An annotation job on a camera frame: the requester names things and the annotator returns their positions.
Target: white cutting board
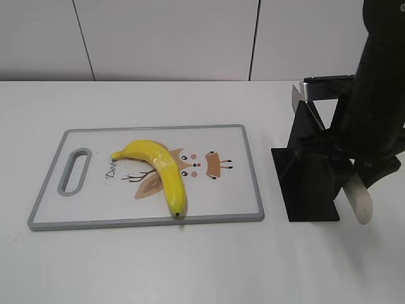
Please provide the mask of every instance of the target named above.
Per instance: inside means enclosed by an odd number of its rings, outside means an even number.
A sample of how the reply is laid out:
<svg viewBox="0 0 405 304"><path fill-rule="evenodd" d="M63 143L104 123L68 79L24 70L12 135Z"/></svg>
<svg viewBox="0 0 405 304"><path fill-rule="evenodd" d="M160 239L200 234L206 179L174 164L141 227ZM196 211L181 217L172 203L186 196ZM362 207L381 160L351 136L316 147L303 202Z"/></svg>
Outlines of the white cutting board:
<svg viewBox="0 0 405 304"><path fill-rule="evenodd" d="M138 139L164 144L173 155L178 156L188 201L185 218L171 218L164 192L156 187L159 182L153 177L156 173L140 173L153 169L147 163L135 160L111 162L112 153ZM63 171L71 153L80 148L91 151L82 188L74 195L62 196L58 185ZM218 153L219 160L226 162L219 163L216 156L206 157L208 153ZM82 173L84 159L85 156L81 156L77 160L70 176L73 188ZM145 177L141 180L129 179L128 176ZM69 130L59 146L47 179L33 209L32 226L95 221L119 224L120 220L130 225L133 219L136 219L136 225L142 225L139 219L147 225L191 224L193 219L199 220L196 222L231 222L261 220L264 217L249 145L241 125ZM33 230L49 229L34 227Z"/></svg>

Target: banana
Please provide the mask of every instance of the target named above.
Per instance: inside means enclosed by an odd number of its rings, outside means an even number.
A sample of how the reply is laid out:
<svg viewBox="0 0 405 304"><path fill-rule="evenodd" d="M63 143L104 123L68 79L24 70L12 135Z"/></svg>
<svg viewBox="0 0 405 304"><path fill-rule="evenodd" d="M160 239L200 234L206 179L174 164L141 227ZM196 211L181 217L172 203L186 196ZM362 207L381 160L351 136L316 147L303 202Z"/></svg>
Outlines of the banana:
<svg viewBox="0 0 405 304"><path fill-rule="evenodd" d="M144 160L152 165L162 180L163 190L171 213L175 217L184 215L186 195L182 176L176 161L166 148L154 141L133 141L124 150L111 155L112 160L122 158Z"/></svg>

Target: banana stem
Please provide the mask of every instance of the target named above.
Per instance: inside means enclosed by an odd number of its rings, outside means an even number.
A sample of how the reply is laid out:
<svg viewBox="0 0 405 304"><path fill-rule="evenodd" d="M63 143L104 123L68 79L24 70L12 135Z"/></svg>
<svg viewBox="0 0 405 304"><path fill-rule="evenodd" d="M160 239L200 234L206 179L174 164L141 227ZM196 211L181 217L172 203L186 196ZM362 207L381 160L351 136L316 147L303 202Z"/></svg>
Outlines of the banana stem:
<svg viewBox="0 0 405 304"><path fill-rule="evenodd" d="M112 159L112 160L119 160L119 159L121 159L121 158L123 158L123 153L122 153L122 151L113 153L113 154L111 155L111 159Z"/></svg>

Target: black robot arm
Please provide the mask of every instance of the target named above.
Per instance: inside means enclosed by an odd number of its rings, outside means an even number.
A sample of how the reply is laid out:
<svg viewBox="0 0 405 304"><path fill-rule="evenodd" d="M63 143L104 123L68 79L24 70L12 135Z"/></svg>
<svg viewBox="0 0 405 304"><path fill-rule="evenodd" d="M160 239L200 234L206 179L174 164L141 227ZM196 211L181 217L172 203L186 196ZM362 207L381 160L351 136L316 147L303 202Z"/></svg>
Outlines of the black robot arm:
<svg viewBox="0 0 405 304"><path fill-rule="evenodd" d="M405 151L405 0L365 0L369 33L354 76L304 79L287 148L272 149L290 221L339 220L333 199L353 175L366 187ZM312 100L339 98L329 129Z"/></svg>

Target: black metal stand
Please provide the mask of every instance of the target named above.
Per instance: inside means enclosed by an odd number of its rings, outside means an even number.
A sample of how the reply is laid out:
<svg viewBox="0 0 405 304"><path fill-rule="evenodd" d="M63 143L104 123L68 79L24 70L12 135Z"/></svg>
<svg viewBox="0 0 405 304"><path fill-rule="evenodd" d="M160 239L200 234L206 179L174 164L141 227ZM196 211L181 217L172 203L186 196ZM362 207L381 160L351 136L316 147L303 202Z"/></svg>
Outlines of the black metal stand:
<svg viewBox="0 0 405 304"><path fill-rule="evenodd" d="M340 220L333 200L352 174L351 162L300 153L300 140L321 131L318 118L300 101L287 148L271 149L290 222Z"/></svg>

